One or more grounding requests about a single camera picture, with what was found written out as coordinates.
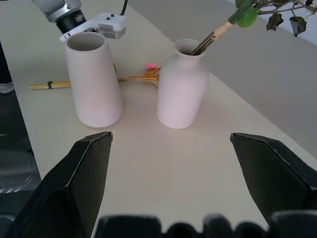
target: white vase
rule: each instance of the white vase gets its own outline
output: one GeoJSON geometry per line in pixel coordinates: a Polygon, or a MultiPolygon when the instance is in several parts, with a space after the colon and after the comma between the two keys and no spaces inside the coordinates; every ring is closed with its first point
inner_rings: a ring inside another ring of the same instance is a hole
{"type": "Polygon", "coordinates": [[[66,58],[80,121],[91,127],[115,123],[123,100],[106,38],[95,32],[72,35],[66,41],[66,58]]]}
{"type": "Polygon", "coordinates": [[[175,43],[176,55],[162,66],[158,82],[158,119],[173,129],[189,127],[195,120],[209,82],[209,70],[201,62],[206,55],[189,55],[200,42],[182,39],[175,43]]]}

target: gray floor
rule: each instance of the gray floor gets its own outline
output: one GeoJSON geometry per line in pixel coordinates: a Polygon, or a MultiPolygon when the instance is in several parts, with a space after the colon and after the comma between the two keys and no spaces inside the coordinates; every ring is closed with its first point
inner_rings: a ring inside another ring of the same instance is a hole
{"type": "MultiPolygon", "coordinates": [[[[129,4],[172,41],[202,40],[236,9],[225,0],[129,4]]],[[[251,28],[235,26],[210,47],[206,62],[211,73],[317,157],[317,46],[265,26],[259,18],[251,28]]]]}

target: pink flower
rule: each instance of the pink flower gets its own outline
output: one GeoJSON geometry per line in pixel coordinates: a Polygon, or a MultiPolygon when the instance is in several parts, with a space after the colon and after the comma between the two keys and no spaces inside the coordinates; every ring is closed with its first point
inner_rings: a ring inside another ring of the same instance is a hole
{"type": "Polygon", "coordinates": [[[144,66],[147,69],[147,71],[151,71],[151,70],[156,69],[158,67],[158,65],[154,64],[154,63],[146,63],[146,64],[144,64],[144,66]]]}

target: table surface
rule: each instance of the table surface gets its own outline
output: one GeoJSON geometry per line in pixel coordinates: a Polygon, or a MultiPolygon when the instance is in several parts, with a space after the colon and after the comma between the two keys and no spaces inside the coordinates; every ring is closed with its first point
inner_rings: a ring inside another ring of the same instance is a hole
{"type": "MultiPolygon", "coordinates": [[[[82,3],[90,19],[101,12],[120,12],[123,1],[82,3]]],[[[144,63],[161,65],[174,54],[173,43],[148,20],[130,7],[126,15],[125,36],[109,40],[119,77],[141,74],[144,63]]],[[[233,225],[250,220],[266,227],[230,143],[232,132],[278,139],[317,168],[314,157],[212,74],[190,128],[173,130],[162,125],[156,116],[157,89],[142,82],[120,83],[125,109],[117,123],[89,128],[76,116],[70,88],[28,89],[30,84],[68,80],[58,28],[31,1],[11,0],[0,2],[0,30],[41,177],[77,140],[100,131],[113,132],[100,216],[154,214],[166,231],[176,221],[201,230],[206,214],[221,213],[233,225]]]]}

